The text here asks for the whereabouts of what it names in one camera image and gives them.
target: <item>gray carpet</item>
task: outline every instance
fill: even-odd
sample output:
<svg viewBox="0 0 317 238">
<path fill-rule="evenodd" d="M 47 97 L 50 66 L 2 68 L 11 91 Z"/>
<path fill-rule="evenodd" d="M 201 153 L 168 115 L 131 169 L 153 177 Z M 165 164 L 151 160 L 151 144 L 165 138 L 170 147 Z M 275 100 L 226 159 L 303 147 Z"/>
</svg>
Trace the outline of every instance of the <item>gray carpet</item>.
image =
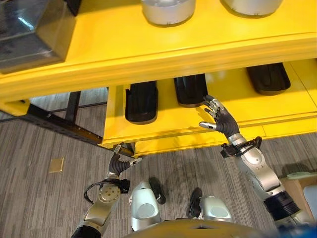
<svg viewBox="0 0 317 238">
<path fill-rule="evenodd" d="M 104 118 L 104 106 L 84 108 L 77 123 L 102 135 Z M 0 123 L 0 142 L 0 237 L 70 237 L 90 206 L 83 191 L 104 178 L 111 153 L 19 120 Z M 149 176 L 158 177 L 167 198 L 159 206 L 164 220 L 186 217 L 189 196 L 199 186 L 227 204 L 234 222 L 274 229 L 233 160 L 223 159 L 219 151 L 216 146 L 145 156 L 121 177 L 131 180 L 131 188 Z M 279 177 L 317 170 L 316 133 L 266 140 L 262 152 Z M 63 172 L 48 174 L 50 160 L 61 156 Z M 129 196 L 122 195 L 105 237 L 131 231 Z"/>
</svg>

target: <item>robotic hand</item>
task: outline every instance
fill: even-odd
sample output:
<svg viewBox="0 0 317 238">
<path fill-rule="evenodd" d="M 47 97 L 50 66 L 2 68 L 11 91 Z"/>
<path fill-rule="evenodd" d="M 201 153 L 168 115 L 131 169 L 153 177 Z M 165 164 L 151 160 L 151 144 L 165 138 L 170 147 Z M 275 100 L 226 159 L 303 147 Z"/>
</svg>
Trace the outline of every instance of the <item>robotic hand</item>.
<svg viewBox="0 0 317 238">
<path fill-rule="evenodd" d="M 247 176 L 250 186 L 263 201 L 276 226 L 283 229 L 311 223 L 308 214 L 297 207 L 277 175 L 266 164 L 259 150 L 262 139 L 257 137 L 247 141 L 240 134 L 235 119 L 216 98 L 207 95 L 204 100 L 204 105 L 208 107 L 205 111 L 213 117 L 215 123 L 202 121 L 199 125 L 225 135 L 229 144 L 222 145 L 222 156 L 235 157 L 237 166 Z"/>
<path fill-rule="evenodd" d="M 109 217 L 119 200 L 120 194 L 128 193 L 130 181 L 126 179 L 119 180 L 119 176 L 123 171 L 142 159 L 137 158 L 129 162 L 119 161 L 121 146 L 122 143 L 114 150 L 114 154 L 109 162 L 106 178 L 100 182 L 93 183 L 86 189 L 84 198 L 93 204 L 93 206 L 77 226 L 72 238 L 101 238 L 106 231 Z M 88 190 L 94 186 L 99 186 L 98 197 L 95 203 L 89 199 L 87 194 Z"/>
</svg>

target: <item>yellow shelf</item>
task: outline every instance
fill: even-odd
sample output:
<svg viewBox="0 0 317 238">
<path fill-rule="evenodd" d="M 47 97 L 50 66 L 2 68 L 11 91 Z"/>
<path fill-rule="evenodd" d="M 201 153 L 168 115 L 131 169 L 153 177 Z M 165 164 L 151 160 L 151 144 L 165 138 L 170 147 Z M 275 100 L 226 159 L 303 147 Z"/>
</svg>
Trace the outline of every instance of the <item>yellow shelf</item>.
<svg viewBox="0 0 317 238">
<path fill-rule="evenodd" d="M 139 0 L 83 0 L 64 63 L 0 75 L 0 105 L 29 97 L 317 58 L 315 0 L 243 18 L 199 0 L 191 19 L 150 25 Z"/>
<path fill-rule="evenodd" d="M 291 65 L 317 106 L 317 59 L 293 61 Z"/>
<path fill-rule="evenodd" d="M 240 132 L 247 140 L 261 136 L 262 139 L 303 134 L 317 131 L 317 119 L 302 119 L 281 122 L 264 126 L 241 128 Z M 202 134 L 182 135 L 155 140 L 138 141 L 135 143 L 134 156 L 149 155 L 168 151 L 201 148 L 227 143 L 223 134 L 208 132 Z"/>
<path fill-rule="evenodd" d="M 317 116 L 317 107 L 290 63 L 284 67 L 291 87 L 276 96 L 256 93 L 245 68 L 206 74 L 208 93 L 218 98 L 237 120 L 240 127 L 272 124 Z M 203 110 L 178 105 L 173 79 L 157 82 L 158 116 L 150 124 L 136 125 L 125 119 L 125 89 L 130 85 L 109 88 L 106 125 L 102 146 L 158 139 L 169 136 L 208 132 L 198 126 L 212 121 Z"/>
</svg>

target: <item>silver cylinder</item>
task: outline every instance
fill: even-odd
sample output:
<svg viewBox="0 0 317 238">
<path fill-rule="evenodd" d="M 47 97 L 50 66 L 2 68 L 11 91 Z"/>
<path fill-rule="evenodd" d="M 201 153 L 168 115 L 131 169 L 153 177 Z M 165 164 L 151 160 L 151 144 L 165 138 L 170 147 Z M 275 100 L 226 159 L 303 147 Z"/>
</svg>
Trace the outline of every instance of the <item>silver cylinder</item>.
<svg viewBox="0 0 317 238">
<path fill-rule="evenodd" d="M 157 25 L 171 25 L 185 21 L 195 11 L 196 0 L 142 0 L 143 14 Z"/>
<path fill-rule="evenodd" d="M 281 5 L 282 0 L 222 0 L 235 12 L 263 16 L 275 12 Z"/>
</svg>

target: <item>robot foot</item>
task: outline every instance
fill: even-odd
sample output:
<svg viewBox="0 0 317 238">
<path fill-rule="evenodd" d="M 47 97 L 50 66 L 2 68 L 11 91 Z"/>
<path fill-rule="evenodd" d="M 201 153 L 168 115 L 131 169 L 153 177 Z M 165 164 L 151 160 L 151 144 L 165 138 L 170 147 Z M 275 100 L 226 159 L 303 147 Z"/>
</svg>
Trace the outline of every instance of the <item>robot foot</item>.
<svg viewBox="0 0 317 238">
<path fill-rule="evenodd" d="M 202 190 L 196 187 L 190 197 L 189 207 L 186 211 L 186 215 L 189 219 L 193 219 L 194 217 L 196 218 L 199 217 L 201 213 L 199 203 L 202 196 L 203 196 Z"/>
<path fill-rule="evenodd" d="M 157 203 L 163 205 L 166 202 L 166 198 L 159 180 L 156 177 L 151 177 L 149 178 L 149 184 L 154 193 L 155 199 L 157 200 Z"/>
</svg>

